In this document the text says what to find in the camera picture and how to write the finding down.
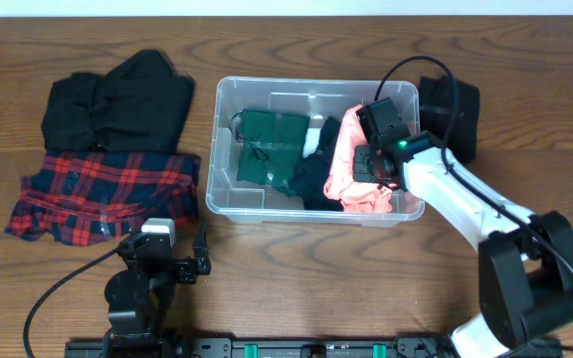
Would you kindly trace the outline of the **pink printed shirt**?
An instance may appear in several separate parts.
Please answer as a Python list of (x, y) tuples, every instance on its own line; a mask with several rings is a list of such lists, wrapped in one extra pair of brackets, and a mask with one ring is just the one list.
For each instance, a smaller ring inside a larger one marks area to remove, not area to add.
[(350, 107), (342, 117), (323, 193), (328, 199), (339, 201), (345, 212), (389, 213), (393, 209), (391, 189), (353, 179), (355, 148), (367, 143), (357, 116), (362, 107), (362, 104)]

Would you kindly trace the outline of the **dark navy garment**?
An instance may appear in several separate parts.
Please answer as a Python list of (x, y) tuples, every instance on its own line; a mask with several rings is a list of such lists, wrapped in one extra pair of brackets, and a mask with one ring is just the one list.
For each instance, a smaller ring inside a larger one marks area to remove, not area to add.
[(315, 150), (295, 165), (293, 178), (288, 182), (308, 211), (343, 211), (340, 202), (328, 199), (323, 191), (329, 177), (339, 129), (340, 122), (333, 117), (324, 122)]

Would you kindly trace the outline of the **red navy plaid shirt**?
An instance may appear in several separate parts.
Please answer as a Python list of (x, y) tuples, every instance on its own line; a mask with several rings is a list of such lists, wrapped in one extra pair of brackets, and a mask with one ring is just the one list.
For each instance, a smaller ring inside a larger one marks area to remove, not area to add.
[(87, 247), (151, 218), (191, 224), (199, 216), (199, 169), (194, 155), (49, 150), (40, 171), (21, 180), (5, 232), (26, 241), (50, 234)]

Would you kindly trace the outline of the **clear plastic storage bin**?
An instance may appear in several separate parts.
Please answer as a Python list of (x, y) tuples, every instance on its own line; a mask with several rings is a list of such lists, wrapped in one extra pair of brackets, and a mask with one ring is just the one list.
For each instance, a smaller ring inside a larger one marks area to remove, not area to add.
[(392, 211), (357, 214), (308, 211), (302, 199), (271, 187), (237, 179), (243, 142), (235, 137), (238, 113), (264, 110), (310, 118), (305, 153), (315, 148), (319, 130), (330, 117), (340, 120), (356, 104), (373, 101), (377, 81), (225, 77), (216, 87), (206, 205), (237, 223), (300, 222), (393, 227), (422, 216), (425, 203), (401, 190), (392, 193)]

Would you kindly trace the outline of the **green garment with ribbon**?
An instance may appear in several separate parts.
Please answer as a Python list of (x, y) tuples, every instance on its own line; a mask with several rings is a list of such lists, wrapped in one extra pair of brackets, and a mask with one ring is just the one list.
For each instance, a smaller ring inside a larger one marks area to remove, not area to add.
[(289, 181), (302, 159), (310, 118), (249, 109), (241, 111), (238, 118), (234, 133), (243, 146), (236, 179), (294, 196)]

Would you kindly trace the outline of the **large black hoodie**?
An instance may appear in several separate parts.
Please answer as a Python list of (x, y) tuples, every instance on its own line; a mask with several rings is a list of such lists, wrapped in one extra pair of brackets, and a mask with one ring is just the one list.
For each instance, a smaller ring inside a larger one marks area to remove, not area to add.
[(44, 146), (174, 153), (194, 89), (158, 50), (141, 50), (104, 75), (73, 73), (52, 84)]

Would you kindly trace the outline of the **black garment with tape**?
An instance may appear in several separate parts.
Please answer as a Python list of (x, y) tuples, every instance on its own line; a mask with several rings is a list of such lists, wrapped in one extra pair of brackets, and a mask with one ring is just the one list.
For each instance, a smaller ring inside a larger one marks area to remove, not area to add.
[[(460, 103), (453, 134), (448, 142), (458, 161), (469, 164), (477, 157), (480, 91), (477, 87), (458, 82)], [(454, 100), (452, 84), (447, 76), (439, 79), (421, 77), (419, 82), (420, 127), (441, 140), (445, 139)]]

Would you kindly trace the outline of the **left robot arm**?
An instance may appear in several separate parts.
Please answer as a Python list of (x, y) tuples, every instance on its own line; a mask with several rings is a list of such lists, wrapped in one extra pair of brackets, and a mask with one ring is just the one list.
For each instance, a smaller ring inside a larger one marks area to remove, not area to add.
[(192, 243), (193, 255), (173, 256), (173, 223), (152, 219), (117, 248), (126, 269), (107, 283), (111, 329), (103, 339), (106, 357), (174, 357), (175, 333), (163, 323), (178, 284), (194, 284), (211, 272), (206, 230), (199, 227)]

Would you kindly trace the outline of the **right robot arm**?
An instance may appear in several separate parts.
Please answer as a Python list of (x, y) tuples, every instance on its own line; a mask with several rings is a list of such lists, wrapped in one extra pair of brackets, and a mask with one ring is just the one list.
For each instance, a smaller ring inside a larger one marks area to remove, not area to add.
[(358, 181), (396, 187), (436, 209), (476, 250), (480, 313), (450, 340), (460, 357), (565, 349), (547, 334), (573, 322), (573, 228), (501, 196), (433, 134), (403, 128), (354, 150)]

